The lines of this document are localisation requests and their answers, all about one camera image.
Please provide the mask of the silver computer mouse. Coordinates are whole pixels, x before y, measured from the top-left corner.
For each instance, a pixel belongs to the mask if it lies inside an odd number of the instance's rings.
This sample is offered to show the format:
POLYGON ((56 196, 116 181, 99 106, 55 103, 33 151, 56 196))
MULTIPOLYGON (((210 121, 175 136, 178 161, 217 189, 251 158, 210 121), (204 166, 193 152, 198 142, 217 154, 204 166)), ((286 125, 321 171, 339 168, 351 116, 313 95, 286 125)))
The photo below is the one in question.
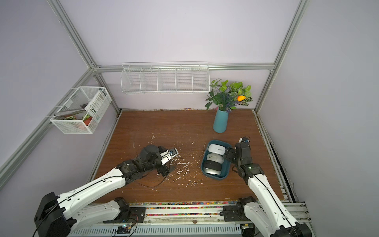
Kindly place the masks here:
POLYGON ((220 175, 221 171, 217 171, 214 169, 209 169, 209 168, 204 168, 204 173, 209 174, 209 175, 220 175))

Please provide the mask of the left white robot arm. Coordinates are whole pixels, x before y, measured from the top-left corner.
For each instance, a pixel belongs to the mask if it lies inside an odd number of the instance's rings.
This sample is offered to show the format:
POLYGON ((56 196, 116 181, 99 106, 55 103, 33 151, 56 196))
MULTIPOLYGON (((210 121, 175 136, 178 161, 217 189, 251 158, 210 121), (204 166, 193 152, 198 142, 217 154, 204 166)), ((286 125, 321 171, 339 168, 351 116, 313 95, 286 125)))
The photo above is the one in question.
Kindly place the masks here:
POLYGON ((81 227, 102 221, 113 221, 126 210, 123 199, 87 207, 106 194, 136 183, 156 170, 164 178, 173 170, 170 161, 178 156, 176 148, 148 145, 136 158, 125 160, 103 176, 66 193, 50 192, 40 201, 34 217, 35 235, 40 237, 66 237, 81 227))

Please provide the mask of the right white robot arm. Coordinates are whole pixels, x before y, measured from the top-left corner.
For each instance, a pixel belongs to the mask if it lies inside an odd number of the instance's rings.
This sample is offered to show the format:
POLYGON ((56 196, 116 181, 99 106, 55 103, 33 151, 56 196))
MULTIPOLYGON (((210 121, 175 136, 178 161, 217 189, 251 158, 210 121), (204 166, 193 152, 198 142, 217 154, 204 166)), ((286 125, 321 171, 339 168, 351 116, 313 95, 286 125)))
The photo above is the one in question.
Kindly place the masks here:
POLYGON ((258 198, 257 201, 243 201, 241 207, 264 237, 312 236, 309 226, 299 223, 281 202, 263 169, 253 163, 247 138, 241 138, 234 148, 226 149, 224 158, 235 165, 239 176, 258 198))

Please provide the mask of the black computer mouse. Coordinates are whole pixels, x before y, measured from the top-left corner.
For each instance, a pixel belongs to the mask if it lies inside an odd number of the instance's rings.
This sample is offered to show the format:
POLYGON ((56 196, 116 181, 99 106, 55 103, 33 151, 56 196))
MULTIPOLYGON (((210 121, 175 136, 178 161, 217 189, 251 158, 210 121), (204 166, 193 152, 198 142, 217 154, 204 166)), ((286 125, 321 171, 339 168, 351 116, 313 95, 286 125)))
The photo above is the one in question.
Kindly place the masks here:
POLYGON ((206 161, 203 165, 204 169, 212 169, 215 171, 221 171, 222 165, 215 161, 206 161))

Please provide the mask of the white rounded computer mouse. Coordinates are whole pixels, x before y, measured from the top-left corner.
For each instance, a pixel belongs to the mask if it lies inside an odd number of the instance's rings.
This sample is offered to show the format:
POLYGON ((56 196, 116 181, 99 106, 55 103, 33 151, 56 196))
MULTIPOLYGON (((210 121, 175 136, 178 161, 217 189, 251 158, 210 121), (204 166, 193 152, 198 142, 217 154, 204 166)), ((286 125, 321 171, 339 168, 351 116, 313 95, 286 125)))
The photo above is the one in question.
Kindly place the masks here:
POLYGON ((214 154, 218 154, 218 155, 223 156, 225 154, 226 148, 224 146, 221 146, 221 145, 210 144, 208 147, 208 151, 210 153, 214 153, 214 154))

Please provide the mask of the grey white computer mouse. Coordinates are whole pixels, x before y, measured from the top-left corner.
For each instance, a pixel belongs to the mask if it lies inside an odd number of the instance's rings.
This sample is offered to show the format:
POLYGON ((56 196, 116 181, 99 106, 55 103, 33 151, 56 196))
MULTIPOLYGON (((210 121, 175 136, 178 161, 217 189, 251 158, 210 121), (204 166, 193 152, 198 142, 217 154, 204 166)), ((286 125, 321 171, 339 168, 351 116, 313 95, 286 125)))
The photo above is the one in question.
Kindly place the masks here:
POLYGON ((206 159, 208 161, 213 161, 213 162, 217 162, 217 163, 220 163, 220 164, 223 164, 224 163, 224 158, 219 155, 219 154, 215 154, 215 153, 210 153, 207 155, 206 159))

